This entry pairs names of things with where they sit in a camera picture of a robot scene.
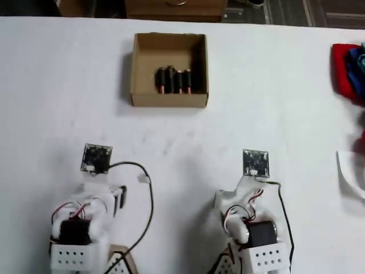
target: cardboard box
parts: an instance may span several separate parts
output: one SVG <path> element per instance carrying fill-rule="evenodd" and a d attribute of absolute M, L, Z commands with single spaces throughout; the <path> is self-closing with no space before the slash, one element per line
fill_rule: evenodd
<path fill-rule="evenodd" d="M 192 94 L 160 94 L 160 67 L 191 69 Z M 131 97 L 138 107 L 205 107 L 208 102 L 208 56 L 203 34 L 138 33 L 132 61 Z"/>

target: wooden cabinet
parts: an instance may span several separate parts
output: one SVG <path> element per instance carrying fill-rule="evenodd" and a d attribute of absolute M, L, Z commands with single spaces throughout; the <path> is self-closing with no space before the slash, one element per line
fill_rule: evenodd
<path fill-rule="evenodd" d="M 125 0 L 127 18 L 220 22 L 226 0 Z"/>

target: black cable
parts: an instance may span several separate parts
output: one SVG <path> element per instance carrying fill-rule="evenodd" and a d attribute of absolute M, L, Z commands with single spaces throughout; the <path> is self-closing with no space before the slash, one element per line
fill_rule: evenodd
<path fill-rule="evenodd" d="M 278 186 L 278 195 L 279 195 L 279 199 L 280 199 L 280 203 L 281 203 L 281 207 L 283 209 L 284 212 L 284 216 L 285 216 L 285 220 L 286 220 L 286 225 L 287 225 L 287 229 L 289 231 L 289 238 L 290 238 L 290 244 L 291 244 L 291 250 L 290 250 L 290 255 L 289 255 L 289 260 L 290 260 L 290 272 L 291 272 L 291 261 L 293 259 L 293 254 L 294 254 L 294 240 L 293 240 L 293 235 L 291 234 L 291 228 L 290 228 L 290 223 L 289 223 L 289 219 L 287 217 L 287 213 L 285 210 L 285 205 L 284 205 L 284 201 L 283 198 L 281 196 L 281 183 L 278 182 L 271 182 L 271 181 L 261 181 L 261 180 L 257 180 L 256 181 L 260 182 L 260 183 L 266 183 L 266 184 L 271 184 L 274 186 Z"/>
<path fill-rule="evenodd" d="M 240 274 L 243 273 L 244 270 L 244 264 L 242 263 L 242 258 L 240 257 L 240 263 L 241 263 L 241 270 L 240 270 Z"/>
<path fill-rule="evenodd" d="M 119 251 L 115 251 L 114 254 L 120 254 L 121 257 L 118 258 L 106 271 L 104 274 L 109 274 L 111 272 L 111 270 L 117 265 L 120 263 L 120 261 L 122 261 L 139 243 L 140 241 L 143 239 L 144 235 L 146 234 L 148 228 L 149 228 L 149 225 L 151 223 L 151 220 L 152 220 L 152 216 L 153 216 L 153 208 L 154 208 L 154 203 L 153 203 L 153 191 L 152 191 L 152 180 L 151 180 L 151 177 L 149 176 L 147 170 L 144 168 L 144 166 L 142 166 L 141 164 L 139 163 L 136 163 L 136 162 L 118 162 L 118 163 L 115 163 L 115 164 L 112 164 L 109 166 L 108 170 L 112 167 L 116 167 L 116 166 L 121 166 L 121 165 L 124 165 L 124 164 L 131 164 L 133 166 L 138 166 L 140 167 L 144 174 L 146 175 L 146 177 L 148 178 L 149 180 L 149 194 L 151 196 L 151 213 L 149 214 L 149 219 L 148 219 L 148 222 L 147 222 L 147 225 L 143 231 L 143 233 L 141 234 L 141 236 L 138 238 L 138 240 L 136 240 L 136 242 L 134 244 L 132 244 L 132 246 L 130 248 L 127 249 L 126 252 L 119 252 Z"/>
<path fill-rule="evenodd" d="M 125 266 L 127 267 L 128 273 L 133 273 L 132 272 L 132 268 L 128 263 L 127 258 L 125 257 L 125 253 L 123 251 L 115 251 L 113 254 L 120 254 L 121 255 L 121 259 L 124 261 Z"/>

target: white surface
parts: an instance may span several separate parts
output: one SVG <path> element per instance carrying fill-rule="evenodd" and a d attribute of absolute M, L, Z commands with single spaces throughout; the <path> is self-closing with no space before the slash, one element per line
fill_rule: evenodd
<path fill-rule="evenodd" d="M 133 36 L 150 31 L 208 35 L 206 109 L 133 108 L 121 96 Z M 335 154 L 360 136 L 362 109 L 334 94 L 329 61 L 332 43 L 360 43 L 365 31 L 0 18 L 0 41 L 2 272 L 48 273 L 50 216 L 84 180 L 87 142 L 113 146 L 112 162 L 135 160 L 151 174 L 155 215 L 132 252 L 140 273 L 210 268 L 225 241 L 213 195 L 236 187 L 243 148 L 270 152 L 295 240 L 294 274 L 365 268 L 365 211 L 343 195 Z M 132 244 L 148 218 L 138 174 L 120 167 L 107 175 L 128 186 L 115 244 Z"/>

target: wire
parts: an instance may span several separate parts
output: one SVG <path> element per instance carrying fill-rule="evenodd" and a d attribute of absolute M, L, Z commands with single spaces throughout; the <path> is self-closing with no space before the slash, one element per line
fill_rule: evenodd
<path fill-rule="evenodd" d="M 263 189 L 262 189 L 262 188 L 260 188 L 260 189 L 256 192 L 256 194 L 255 194 L 254 196 L 252 196 L 252 197 L 249 199 L 249 201 L 248 201 L 248 204 L 250 205 L 251 210 L 252 210 L 252 212 L 253 212 L 253 216 L 252 216 L 252 218 L 251 218 L 249 221 L 253 221 L 253 220 L 255 220 L 255 219 L 256 219 L 256 209 L 255 209 L 255 208 L 253 207 L 253 205 L 251 204 L 251 201 L 254 201 L 254 202 L 255 202 L 255 199 L 256 199 L 257 197 L 260 197 L 262 194 L 263 194 Z"/>
<path fill-rule="evenodd" d="M 83 204 L 80 208 L 79 208 L 79 210 L 77 210 L 76 211 L 76 213 L 75 214 L 73 214 L 71 217 L 70 217 L 70 219 L 72 219 L 72 218 L 75 218 L 75 217 L 77 217 L 77 216 L 79 216 L 79 214 L 85 209 L 85 207 L 86 206 L 88 206 L 88 205 L 90 205 L 90 203 L 85 203 L 85 204 Z"/>
<path fill-rule="evenodd" d="M 122 260 L 124 261 L 125 266 L 127 267 L 128 273 L 133 273 L 133 272 L 132 272 L 132 268 L 131 268 L 131 266 L 129 265 L 127 258 L 125 258 L 125 253 L 124 253 L 123 251 L 118 251 L 118 253 L 121 255 L 121 258 L 122 258 Z"/>
<path fill-rule="evenodd" d="M 139 163 L 136 163 L 136 162 L 118 162 L 118 163 L 115 163 L 115 164 L 112 164 L 109 166 L 108 170 L 112 167 L 116 167 L 116 166 L 122 166 L 124 164 L 131 164 L 133 166 L 138 166 L 140 167 L 144 174 L 146 175 L 146 177 L 148 178 L 149 180 L 149 194 L 151 196 L 151 213 L 149 214 L 149 218 L 148 218 L 148 221 L 147 221 L 147 225 L 146 227 L 144 228 L 144 231 L 142 232 L 141 236 L 135 241 L 134 244 L 132 244 L 132 246 L 130 248 L 127 249 L 126 252 L 119 252 L 119 251 L 115 251 L 114 254 L 120 254 L 121 257 L 118 258 L 106 271 L 104 274 L 109 274 L 112 269 L 120 263 L 120 261 L 123 260 L 123 258 L 125 258 L 143 239 L 144 235 L 146 234 L 148 228 L 149 228 L 149 225 L 151 224 L 151 220 L 152 220 L 152 216 L 153 216 L 153 209 L 154 209 L 154 202 L 153 202 L 153 191 L 152 191 L 152 180 L 151 180 L 151 177 L 149 176 L 147 170 L 144 168 L 144 166 L 142 166 L 141 164 Z"/>
<path fill-rule="evenodd" d="M 226 224 L 227 224 L 227 218 L 228 218 L 228 216 L 230 215 L 230 212 L 231 212 L 231 210 L 233 210 L 234 208 L 236 208 L 236 207 L 239 207 L 239 208 L 242 208 L 246 213 L 247 213 L 247 218 L 246 217 L 244 217 L 243 219 L 244 220 L 251 220 L 251 218 L 252 218 L 252 216 L 250 216 L 250 213 L 248 212 L 248 210 L 245 208 L 245 207 L 243 207 L 243 206 L 241 206 L 240 204 L 234 204 L 234 205 L 231 205 L 227 210 L 226 210 L 226 212 L 224 213 L 224 215 L 223 215 L 223 222 L 222 222 L 222 225 L 223 225 L 223 229 L 225 230 L 225 232 L 229 235 L 229 232 L 228 232 L 228 229 L 227 229 L 227 226 L 226 226 Z"/>
<path fill-rule="evenodd" d="M 232 251 L 232 246 L 231 246 L 230 243 L 228 243 L 227 246 L 228 246 L 228 252 L 229 252 L 230 259 L 232 260 L 232 263 L 235 264 L 235 262 L 234 262 L 234 256 L 233 256 L 233 251 Z"/>
<path fill-rule="evenodd" d="M 274 186 L 277 186 L 278 187 L 279 200 L 280 200 L 280 203 L 281 203 L 281 207 L 283 209 L 283 212 L 284 212 L 287 229 L 289 231 L 290 244 L 291 244 L 291 250 L 290 250 L 290 256 L 289 256 L 289 260 L 290 260 L 290 272 L 291 272 L 291 261 L 293 259 L 293 254 L 294 254 L 294 240 L 293 240 L 293 235 L 291 234 L 290 223 L 289 223 L 289 219 L 287 217 L 287 213 L 286 213 L 286 210 L 285 210 L 284 201 L 283 201 L 283 198 L 281 196 L 281 183 L 272 182 L 272 181 L 261 181 L 261 180 L 258 180 L 256 177 L 255 177 L 255 180 L 258 181 L 258 182 L 260 182 L 260 183 L 271 184 L 271 185 L 274 185 Z"/>
<path fill-rule="evenodd" d="M 81 207 L 81 204 L 79 202 L 72 202 L 72 201 L 69 201 L 69 202 L 65 202 L 63 204 L 61 204 L 58 208 L 55 209 L 55 211 L 52 213 L 52 216 L 51 216 L 51 224 L 53 224 L 53 218 L 55 217 L 55 215 L 57 214 L 58 211 L 60 211 L 63 207 L 65 207 L 66 205 L 68 204 L 73 204 L 73 205 L 79 205 Z"/>
<path fill-rule="evenodd" d="M 99 199 L 103 202 L 104 207 L 105 207 L 105 211 L 106 211 L 106 213 L 108 213 L 108 204 L 103 198 L 101 198 L 99 196 L 95 196 L 95 197 L 91 198 L 91 200 L 97 200 L 97 199 Z"/>
<path fill-rule="evenodd" d="M 240 270 L 240 274 L 243 274 L 243 268 L 244 268 L 244 265 L 242 264 L 242 257 L 240 257 L 240 263 L 241 263 L 241 270 Z"/>

